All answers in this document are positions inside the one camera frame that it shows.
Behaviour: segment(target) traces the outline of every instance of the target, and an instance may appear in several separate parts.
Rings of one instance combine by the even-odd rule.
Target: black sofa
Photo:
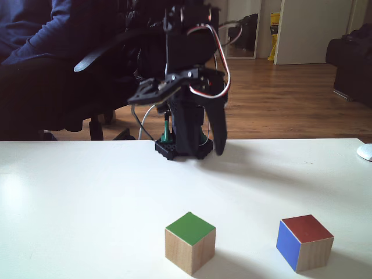
[[[337,67],[335,92],[372,108],[372,24],[332,40],[325,60]]]

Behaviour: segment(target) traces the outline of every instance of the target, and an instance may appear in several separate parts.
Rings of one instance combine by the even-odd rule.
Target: white door
[[[369,0],[354,0],[348,33],[351,33],[352,31],[361,28],[361,26],[364,23],[364,18],[366,17],[369,2],[372,3],[372,1]]]
[[[283,0],[274,64],[325,63],[328,43],[346,34],[353,0]]]

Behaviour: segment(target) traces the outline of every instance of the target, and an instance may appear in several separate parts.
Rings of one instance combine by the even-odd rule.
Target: yellow object
[[[277,49],[277,40],[278,40],[278,34],[274,34],[273,35],[273,49],[271,50],[269,58],[267,58],[267,60],[269,61],[274,61],[275,59],[275,52]]]
[[[275,52],[277,48],[280,13],[271,13],[270,21],[271,21],[271,28],[270,28],[271,35],[273,36],[273,49],[271,50],[271,54],[269,58],[267,58],[267,60],[274,61]]]

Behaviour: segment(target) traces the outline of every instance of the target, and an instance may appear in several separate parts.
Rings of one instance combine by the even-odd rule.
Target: computer mouse
[[[364,144],[357,151],[358,155],[367,161],[372,162],[372,144]]]

